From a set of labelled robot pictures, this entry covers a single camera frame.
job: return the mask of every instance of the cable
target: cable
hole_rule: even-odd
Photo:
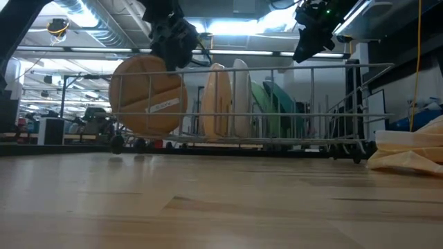
[[[198,42],[199,42],[199,45],[200,45],[200,47],[201,47],[201,53],[204,54],[204,55],[206,55],[206,57],[207,57],[208,60],[209,60],[209,64],[212,65],[212,64],[213,64],[213,60],[212,60],[212,58],[211,58],[210,55],[209,55],[209,51],[208,51],[208,50],[205,48],[205,46],[201,43],[200,39],[198,40]]]
[[[126,8],[123,8],[122,10],[116,10],[116,0],[112,0],[112,9],[117,13],[117,14],[120,14],[120,13],[122,13],[123,11],[125,11],[126,10]]]
[[[271,4],[272,8],[275,8],[276,10],[286,10],[286,9],[289,9],[290,7],[296,5],[297,3],[300,3],[300,2],[301,2],[301,0],[294,1],[293,3],[289,4],[287,7],[284,7],[284,8],[280,8],[280,7],[275,6],[274,2],[272,2],[271,0],[269,1],[269,4]]]
[[[415,90],[414,90],[414,99],[413,99],[413,112],[410,117],[409,131],[413,132],[414,128],[414,116],[415,116],[415,104],[417,102],[417,93],[418,93],[418,79],[420,73],[420,59],[422,56],[422,0],[418,0],[418,34],[417,34],[417,68],[415,71]]]
[[[62,41],[60,41],[58,38],[60,38],[60,36],[62,35],[62,33],[68,28],[68,26],[69,26],[69,24],[68,25],[66,25],[66,27],[65,28],[63,28],[63,29],[61,29],[61,32],[59,32],[58,33],[58,37],[56,37],[56,39],[59,41],[59,42],[54,42],[54,41],[52,41],[52,37],[51,37],[51,45],[49,45],[49,46],[54,46],[54,44],[57,44],[57,43],[60,43],[60,42],[63,42],[64,40],[62,40]],[[30,68],[28,68],[28,70],[26,70],[26,71],[24,71],[24,73],[22,73],[19,77],[17,77],[17,78],[15,78],[14,79],[14,82],[16,82],[18,79],[20,79],[21,77],[23,77],[25,74],[27,74],[27,73],[29,73],[29,71],[31,71],[33,68],[34,68],[34,66],[35,65],[37,65],[37,63],[39,63],[42,59],[43,59],[43,57],[46,55],[48,53],[48,51],[46,51],[36,62],[34,62],[34,64],[30,67]]]
[[[56,30],[56,31],[51,31],[51,30],[49,30],[49,25],[50,25],[50,24],[47,24],[47,25],[46,25],[46,30],[47,30],[50,34],[53,34],[53,35],[57,35],[57,34],[58,34],[58,35],[60,36],[60,35],[61,35],[61,34],[62,34],[62,33],[63,33],[63,32],[69,27],[70,24],[71,24],[71,23],[68,22],[64,28],[62,28],[61,30]]]

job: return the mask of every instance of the yellow cable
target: yellow cable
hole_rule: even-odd
[[[49,24],[46,25],[46,29],[49,33],[51,34],[58,34],[58,33],[62,33],[63,31],[65,31],[67,28],[69,27],[69,23],[66,24],[66,26],[64,28],[62,28],[61,30],[57,30],[57,31],[50,31],[49,30]]]
[[[214,36],[212,35],[211,37],[210,37],[210,49],[212,50],[214,48]]]
[[[418,76],[420,72],[420,57],[422,56],[422,0],[418,0],[418,35],[417,35],[417,69],[415,72],[415,90],[414,90],[414,99],[413,99],[413,112],[410,117],[409,123],[409,131],[413,132],[414,127],[414,116],[415,116],[415,103],[417,102],[417,92],[418,92]]]

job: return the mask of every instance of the wall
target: wall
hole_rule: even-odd
[[[337,61],[307,61],[300,66],[323,66],[323,65],[343,65],[344,62]],[[256,82],[263,82],[270,71],[251,71],[251,79]],[[193,101],[197,100],[197,87],[204,86],[208,75],[198,73],[185,76],[186,88],[188,90],[188,113],[192,111]],[[311,71],[309,69],[294,70],[286,72],[274,71],[274,82],[284,89],[292,98],[298,102],[309,102],[311,99]],[[314,71],[314,99],[315,112],[318,112],[318,105],[321,111],[325,112],[325,96],[329,96],[329,106],[336,104],[345,97],[345,69],[326,68]],[[319,120],[316,119],[315,128],[318,129]],[[188,131],[190,118],[183,120],[183,130]],[[322,121],[321,132],[324,134],[324,121]]]
[[[335,61],[306,61],[301,66],[344,65]],[[311,101],[311,70],[302,69],[286,72],[282,88],[297,102]],[[345,97],[345,69],[324,68],[314,70],[314,113],[326,112],[326,95],[329,97],[328,106],[336,104]],[[314,129],[318,138],[325,134],[325,119],[315,118]]]
[[[437,60],[433,58],[430,69],[420,71],[417,102],[437,97],[443,99],[443,77]],[[415,74],[395,80],[372,90],[373,93],[384,89],[386,112],[393,113],[390,122],[405,118],[408,115],[408,100],[412,100],[415,90]]]
[[[5,73],[5,81],[8,84],[6,86],[6,90],[11,91],[10,99],[19,101],[17,105],[17,113],[15,118],[16,123],[19,118],[19,105],[21,99],[21,92],[23,89],[24,70],[25,69],[23,66],[21,66],[20,61],[18,59],[12,58],[8,62]]]

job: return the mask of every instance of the pipe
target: pipe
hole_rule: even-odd
[[[146,37],[150,39],[150,33],[151,33],[151,28],[147,25],[146,22],[144,22],[141,17],[138,16],[138,14],[136,13],[136,11],[133,9],[133,7],[137,10],[137,12],[143,16],[143,12],[141,13],[141,8],[138,4],[137,1],[132,1],[132,0],[122,0],[122,3],[124,5],[124,7],[126,8],[126,10],[129,12],[129,14],[131,15],[131,17],[134,19],[134,21],[137,23],[138,27],[140,27],[140,29],[142,30],[143,34],[146,35]]]
[[[69,19],[83,28],[105,29],[87,31],[93,38],[107,48],[135,46],[121,27],[98,1],[54,0],[68,15]]]

